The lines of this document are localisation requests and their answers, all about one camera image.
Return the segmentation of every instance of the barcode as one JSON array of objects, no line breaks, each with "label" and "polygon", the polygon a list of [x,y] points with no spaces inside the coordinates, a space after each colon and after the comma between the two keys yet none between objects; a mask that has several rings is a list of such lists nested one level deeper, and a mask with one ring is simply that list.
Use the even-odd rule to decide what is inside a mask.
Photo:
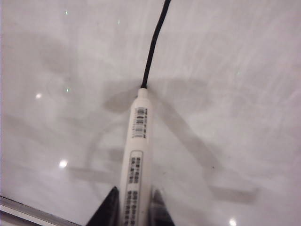
[{"label": "barcode", "polygon": [[146,138],[146,121],[147,108],[139,107],[135,109],[135,118],[133,123],[132,138],[142,137]]}]

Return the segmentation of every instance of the white plastic housing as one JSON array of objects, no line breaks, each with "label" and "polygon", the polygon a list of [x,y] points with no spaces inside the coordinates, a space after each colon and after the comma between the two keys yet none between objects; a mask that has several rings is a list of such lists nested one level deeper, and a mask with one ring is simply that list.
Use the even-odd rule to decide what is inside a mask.
[{"label": "white plastic housing", "polygon": [[147,225],[151,196],[153,108],[147,89],[131,106],[120,182],[120,225]]}]

